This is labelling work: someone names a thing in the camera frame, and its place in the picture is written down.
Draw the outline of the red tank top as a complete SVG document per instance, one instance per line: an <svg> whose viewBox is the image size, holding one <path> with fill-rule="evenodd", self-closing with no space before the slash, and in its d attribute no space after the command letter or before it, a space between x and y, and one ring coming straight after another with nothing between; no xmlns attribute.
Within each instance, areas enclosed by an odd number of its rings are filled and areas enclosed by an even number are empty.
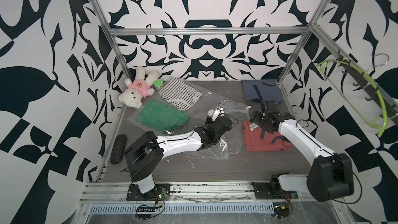
<svg viewBox="0 0 398 224"><path fill-rule="evenodd" d="M293 147L280 133L270 134L260 127L251 130L250 124L249 121L243 122L243 143L247 151L289 151Z"/></svg>

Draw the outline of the blue tank top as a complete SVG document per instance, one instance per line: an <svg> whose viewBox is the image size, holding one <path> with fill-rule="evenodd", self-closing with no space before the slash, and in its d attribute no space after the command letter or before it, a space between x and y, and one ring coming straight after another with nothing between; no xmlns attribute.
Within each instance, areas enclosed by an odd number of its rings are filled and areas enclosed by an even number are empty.
<svg viewBox="0 0 398 224"><path fill-rule="evenodd" d="M275 80L242 80L240 84L246 102L275 101L277 104L284 103L282 90Z"/></svg>

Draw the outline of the clear plastic vacuum bag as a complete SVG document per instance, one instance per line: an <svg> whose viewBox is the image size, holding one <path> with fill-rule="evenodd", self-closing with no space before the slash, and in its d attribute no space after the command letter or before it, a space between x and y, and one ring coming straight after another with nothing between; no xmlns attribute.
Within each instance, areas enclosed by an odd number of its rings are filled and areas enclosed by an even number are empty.
<svg viewBox="0 0 398 224"><path fill-rule="evenodd" d="M167 81L162 89L174 78L175 77ZM176 129L172 132L163 132L157 131L153 128L147 127L137 122L136 117L145 107L149 100L156 100L164 104L170 105L173 108L176 108L172 104L169 104L166 100L163 99L163 97L159 95L160 90L156 91L153 96L149 97L144 102L142 108L135 110L134 113L129 115L127 121L144 131L153 131L155 135L169 136L183 134L193 130L195 127L200 127L204 125L208 116L207 112L209 110L215 110L217 105L219 103L222 103L226 106L223 114L228 116L233 122L232 130L226 132L217 145L204 151L196 151L194 152L194 154L197 156L209 157L218 160L228 159L229 155L238 154L243 146L243 122L248 120L249 118L249 110L246 109L247 105L237 101L233 101L232 99L218 94L208 88L198 86L184 79L182 80L202 93L202 96L200 97L198 102L189 110L185 111L185 113L189 114L190 117L189 121L183 127Z"/></svg>

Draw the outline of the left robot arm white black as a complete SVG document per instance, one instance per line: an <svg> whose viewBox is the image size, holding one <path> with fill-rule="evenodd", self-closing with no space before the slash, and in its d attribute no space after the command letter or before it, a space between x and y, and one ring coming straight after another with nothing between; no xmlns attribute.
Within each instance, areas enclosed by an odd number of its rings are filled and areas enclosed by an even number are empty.
<svg viewBox="0 0 398 224"><path fill-rule="evenodd" d="M131 181L137 183L141 194L147 194L155 189L152 173L162 159L183 152L209 149L217 145L232 128L231 119L222 114L215 120L208 117L203 126L185 134L156 136L148 131L125 150L127 167L122 171L129 172Z"/></svg>

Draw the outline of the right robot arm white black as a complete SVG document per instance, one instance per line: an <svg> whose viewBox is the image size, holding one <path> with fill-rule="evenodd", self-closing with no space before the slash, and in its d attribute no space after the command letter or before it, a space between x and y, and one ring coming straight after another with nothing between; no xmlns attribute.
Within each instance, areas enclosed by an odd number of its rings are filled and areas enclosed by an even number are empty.
<svg viewBox="0 0 398 224"><path fill-rule="evenodd" d="M311 166L307 175L272 175L270 193L301 192L310 194L319 202L353 195L357 176L352 170L351 159L317 141L290 113L281 112L275 101L261 103L261 111L253 112L250 122L267 133L280 133L300 151Z"/></svg>

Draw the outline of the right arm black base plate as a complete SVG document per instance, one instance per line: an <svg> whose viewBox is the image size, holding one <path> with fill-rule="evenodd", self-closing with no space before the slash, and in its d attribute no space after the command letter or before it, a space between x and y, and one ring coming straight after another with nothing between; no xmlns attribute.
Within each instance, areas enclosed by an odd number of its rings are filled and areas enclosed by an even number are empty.
<svg viewBox="0 0 398 224"><path fill-rule="evenodd" d="M278 177L288 173L274 174L271 176L269 182L256 183L252 182L254 193L257 199L272 200L272 199L298 199L296 191L285 191L282 189Z"/></svg>

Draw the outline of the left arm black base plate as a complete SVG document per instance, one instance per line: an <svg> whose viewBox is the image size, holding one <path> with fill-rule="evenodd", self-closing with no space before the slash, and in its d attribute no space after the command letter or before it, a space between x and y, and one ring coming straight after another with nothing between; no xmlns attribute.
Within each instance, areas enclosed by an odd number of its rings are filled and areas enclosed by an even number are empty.
<svg viewBox="0 0 398 224"><path fill-rule="evenodd" d="M127 191L126 200L132 201L151 201L168 200L170 197L171 184L155 184L155 187L149 192L141 193L136 184L131 183Z"/></svg>

